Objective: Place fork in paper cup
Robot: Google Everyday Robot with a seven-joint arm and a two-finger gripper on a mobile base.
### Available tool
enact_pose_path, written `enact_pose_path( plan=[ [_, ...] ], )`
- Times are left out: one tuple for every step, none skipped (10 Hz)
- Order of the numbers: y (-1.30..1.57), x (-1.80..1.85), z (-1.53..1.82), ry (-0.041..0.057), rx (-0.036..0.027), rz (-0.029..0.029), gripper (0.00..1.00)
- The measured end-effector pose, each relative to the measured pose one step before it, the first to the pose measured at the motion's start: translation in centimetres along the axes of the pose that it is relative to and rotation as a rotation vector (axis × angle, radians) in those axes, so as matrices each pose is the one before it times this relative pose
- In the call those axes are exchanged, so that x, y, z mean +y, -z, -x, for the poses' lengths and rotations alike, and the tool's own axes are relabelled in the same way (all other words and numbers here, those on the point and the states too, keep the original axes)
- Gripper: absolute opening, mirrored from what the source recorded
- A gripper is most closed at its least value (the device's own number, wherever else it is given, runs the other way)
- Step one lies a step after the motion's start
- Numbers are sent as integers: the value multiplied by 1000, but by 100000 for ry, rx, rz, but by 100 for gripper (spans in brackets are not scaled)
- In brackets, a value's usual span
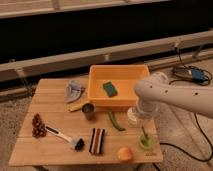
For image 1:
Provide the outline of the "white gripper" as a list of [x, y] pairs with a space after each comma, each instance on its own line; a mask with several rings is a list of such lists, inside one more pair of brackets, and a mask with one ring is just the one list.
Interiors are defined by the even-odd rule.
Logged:
[[154, 117], [157, 110], [155, 102], [137, 100], [135, 105], [127, 110], [128, 124], [132, 127], [145, 126]]

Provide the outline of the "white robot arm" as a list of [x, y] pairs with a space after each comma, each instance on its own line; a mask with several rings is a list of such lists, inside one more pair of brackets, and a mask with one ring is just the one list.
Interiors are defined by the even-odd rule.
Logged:
[[134, 86], [138, 99], [127, 111], [128, 123], [139, 127], [157, 112], [157, 102], [173, 105], [213, 119], [213, 87], [171, 85], [163, 72], [156, 72]]

